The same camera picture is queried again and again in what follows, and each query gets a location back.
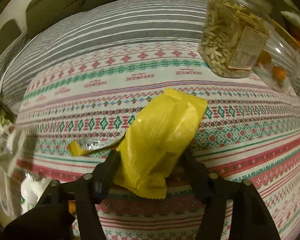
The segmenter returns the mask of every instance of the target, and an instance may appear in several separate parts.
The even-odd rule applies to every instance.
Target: table
[[[206,98],[208,107],[190,147],[197,161],[233,181],[250,179],[282,239],[300,221],[300,103],[255,74],[213,74],[195,42],[150,42],[103,49],[39,73],[30,83],[17,125],[29,132],[14,177],[24,170],[72,181],[103,162],[108,149],[71,157],[66,146],[82,136],[106,140],[125,131],[166,87]],[[176,167],[167,197],[149,200],[114,185],[96,206],[108,239],[194,239],[204,207]],[[227,205],[224,231],[231,224]]]

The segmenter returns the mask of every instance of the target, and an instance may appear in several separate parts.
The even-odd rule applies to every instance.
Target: plastic bag
[[[114,183],[145,198],[165,198],[167,178],[194,137],[207,100],[166,89],[128,128],[117,150],[122,165]]]

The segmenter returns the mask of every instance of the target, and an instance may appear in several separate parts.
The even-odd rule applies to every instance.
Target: yellow packet
[[[165,198],[167,178],[194,137],[207,100],[167,88],[140,111],[117,150],[114,183],[145,198]]]

